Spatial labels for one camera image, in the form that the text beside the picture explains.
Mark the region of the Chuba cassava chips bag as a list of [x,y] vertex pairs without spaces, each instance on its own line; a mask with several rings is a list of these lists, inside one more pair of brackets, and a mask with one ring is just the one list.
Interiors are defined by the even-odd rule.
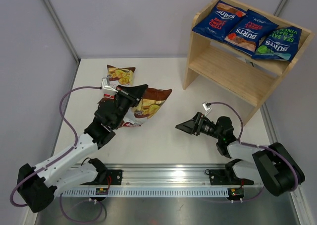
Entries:
[[[114,67],[112,65],[107,65],[106,69],[106,77],[109,78],[111,86],[115,89],[118,86],[131,87],[133,85],[134,71],[136,70],[135,67]],[[109,96],[103,93],[103,97],[98,102],[98,107],[106,101],[113,101],[115,99],[115,95]]]
[[172,89],[148,88],[140,102],[130,107],[119,127],[138,127],[153,117],[168,99]]

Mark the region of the Burts spicy sweet chilli bag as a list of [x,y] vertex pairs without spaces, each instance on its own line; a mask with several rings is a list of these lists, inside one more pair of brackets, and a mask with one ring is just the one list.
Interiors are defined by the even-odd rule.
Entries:
[[233,27],[245,15],[245,10],[219,0],[210,14],[194,26],[192,31],[213,40],[223,42]]

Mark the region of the Burts blue bag with bacon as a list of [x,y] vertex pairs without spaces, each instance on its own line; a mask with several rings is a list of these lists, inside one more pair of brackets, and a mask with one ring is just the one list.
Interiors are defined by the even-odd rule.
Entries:
[[277,27],[278,24],[249,9],[225,37],[224,42],[252,56],[260,40]]

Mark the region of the Burts sea salt vinegar bag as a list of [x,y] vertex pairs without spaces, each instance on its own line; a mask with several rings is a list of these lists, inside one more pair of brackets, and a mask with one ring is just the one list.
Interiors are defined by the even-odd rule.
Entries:
[[302,29],[294,26],[274,30],[262,41],[252,59],[291,62],[298,51],[301,33]]

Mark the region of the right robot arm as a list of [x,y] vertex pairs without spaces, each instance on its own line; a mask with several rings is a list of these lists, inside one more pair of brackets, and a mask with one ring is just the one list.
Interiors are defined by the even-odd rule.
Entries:
[[281,143],[269,146],[240,142],[234,135],[229,117],[210,121],[198,112],[190,120],[176,125],[176,129],[198,136],[201,133],[217,139],[218,152],[231,161],[226,164],[225,179],[239,183],[245,179],[263,184],[274,196],[295,190],[305,181],[305,175]]

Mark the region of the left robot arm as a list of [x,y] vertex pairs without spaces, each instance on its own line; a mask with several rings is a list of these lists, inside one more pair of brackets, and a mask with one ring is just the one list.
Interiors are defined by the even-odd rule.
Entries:
[[55,197],[74,186],[92,181],[95,184],[104,183],[107,168],[98,160],[78,169],[70,170],[70,167],[101,149],[115,136],[115,130],[119,128],[129,109],[139,104],[147,88],[147,84],[118,86],[114,90],[114,100],[99,104],[92,123],[83,134],[75,135],[72,145],[33,167],[23,165],[19,169],[13,192],[18,192],[23,198],[24,206],[37,213],[45,209]]

